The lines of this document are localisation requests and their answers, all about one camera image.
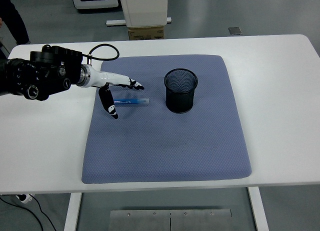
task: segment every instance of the metal plate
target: metal plate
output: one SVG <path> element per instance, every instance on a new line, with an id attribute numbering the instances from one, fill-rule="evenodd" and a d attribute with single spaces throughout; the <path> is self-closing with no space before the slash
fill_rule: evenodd
<path id="1" fill-rule="evenodd" d="M 242 35 L 242 31 L 239 27 L 229 27 L 228 30 L 231 35 Z"/>
<path id="2" fill-rule="evenodd" d="M 231 231 L 230 209 L 112 210 L 109 231 Z"/>
<path id="3" fill-rule="evenodd" d="M 171 231 L 231 231 L 230 209 L 171 210 Z"/>
<path id="4" fill-rule="evenodd" d="M 170 210 L 112 210 L 109 231 L 170 231 Z"/>

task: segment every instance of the mesh pen holder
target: mesh pen holder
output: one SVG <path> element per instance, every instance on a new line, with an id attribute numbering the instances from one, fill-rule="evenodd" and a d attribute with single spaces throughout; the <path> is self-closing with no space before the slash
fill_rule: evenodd
<path id="1" fill-rule="evenodd" d="M 185 68 L 169 71 L 164 77 L 165 104 L 177 114 L 191 110 L 194 105 L 195 89 L 198 85 L 197 76 Z"/>

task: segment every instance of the cardboard box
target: cardboard box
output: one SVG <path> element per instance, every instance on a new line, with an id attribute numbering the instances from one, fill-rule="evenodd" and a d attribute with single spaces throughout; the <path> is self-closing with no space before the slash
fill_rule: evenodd
<path id="1" fill-rule="evenodd" d="M 165 27 L 129 27 L 129 40 L 163 40 L 165 39 Z"/>

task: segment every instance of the power outlet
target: power outlet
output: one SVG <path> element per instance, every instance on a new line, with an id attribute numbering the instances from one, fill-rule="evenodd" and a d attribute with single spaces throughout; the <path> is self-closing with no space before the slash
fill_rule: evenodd
<path id="1" fill-rule="evenodd" d="M 21 201 L 21 203 L 28 203 L 31 201 L 33 198 L 30 196 L 30 194 L 18 194 L 16 197 Z"/>

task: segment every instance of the blue cushion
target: blue cushion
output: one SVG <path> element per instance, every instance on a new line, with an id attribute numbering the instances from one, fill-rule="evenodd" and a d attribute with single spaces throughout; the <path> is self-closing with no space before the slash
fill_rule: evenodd
<path id="1" fill-rule="evenodd" d="M 198 78 L 186 113 L 166 107 L 164 77 L 176 68 Z M 116 105 L 118 119 L 96 93 L 83 160 L 85 184 L 240 179 L 251 174 L 247 147 L 223 59 L 217 55 L 122 57 L 102 71 L 129 76 L 145 90 L 113 86 L 113 98 L 149 98 Z"/>

